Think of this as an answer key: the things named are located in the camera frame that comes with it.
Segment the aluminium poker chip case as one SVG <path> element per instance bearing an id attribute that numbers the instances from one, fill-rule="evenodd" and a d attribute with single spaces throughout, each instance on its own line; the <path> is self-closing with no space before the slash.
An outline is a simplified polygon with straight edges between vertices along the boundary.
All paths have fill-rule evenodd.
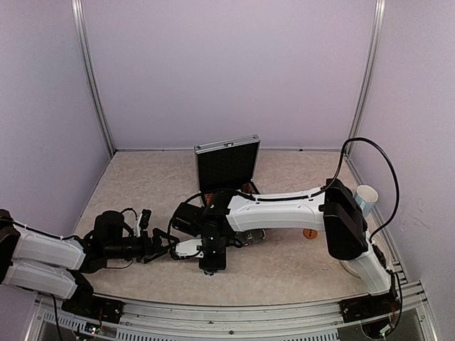
<path id="1" fill-rule="evenodd" d="M 260 139 L 256 134 L 194 146 L 200 199 L 207 205 L 213 190 L 231 188 L 241 191 L 253 182 Z"/>

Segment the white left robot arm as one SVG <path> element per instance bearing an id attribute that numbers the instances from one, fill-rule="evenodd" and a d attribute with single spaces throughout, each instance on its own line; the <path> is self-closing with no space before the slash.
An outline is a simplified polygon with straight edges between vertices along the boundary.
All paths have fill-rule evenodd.
<path id="1" fill-rule="evenodd" d="M 1 211 L 1 283 L 70 300 L 83 315 L 100 308 L 85 278 L 107 268 L 113 259 L 147 264 L 174 248 L 179 240 L 155 228 L 147 232 L 151 210 L 143 210 L 130 227 L 123 212 L 108 210 L 95 218 L 84 237 L 38 231 Z"/>

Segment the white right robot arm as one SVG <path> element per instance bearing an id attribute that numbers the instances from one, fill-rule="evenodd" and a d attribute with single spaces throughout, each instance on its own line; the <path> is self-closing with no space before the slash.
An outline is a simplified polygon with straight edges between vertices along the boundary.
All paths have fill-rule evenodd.
<path id="1" fill-rule="evenodd" d="M 210 190 L 205 207 L 182 202 L 171 226 L 191 239 L 172 247 L 175 259 L 197 258 L 200 269 L 213 274 L 226 268 L 226 249 L 240 247 L 238 232 L 257 229 L 323 231 L 330 256 L 345 261 L 365 284 L 364 310 L 379 315 L 391 304 L 393 272 L 363 216 L 363 210 L 340 180 L 296 193 L 258 195 L 223 188 Z"/>

